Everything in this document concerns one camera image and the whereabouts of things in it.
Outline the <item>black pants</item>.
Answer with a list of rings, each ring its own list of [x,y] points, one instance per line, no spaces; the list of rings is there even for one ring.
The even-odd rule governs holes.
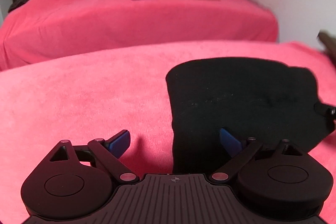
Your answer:
[[[321,101],[307,68],[244,57],[202,59],[173,67],[166,83],[175,174],[209,174],[223,166],[221,128],[271,147],[289,139],[306,152],[335,129],[333,118],[314,111]]]

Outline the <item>pink far bed cover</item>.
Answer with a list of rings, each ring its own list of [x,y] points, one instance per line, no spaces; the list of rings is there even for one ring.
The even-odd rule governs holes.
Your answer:
[[[1,26],[1,70],[148,44],[277,37],[276,17],[250,0],[29,0]]]

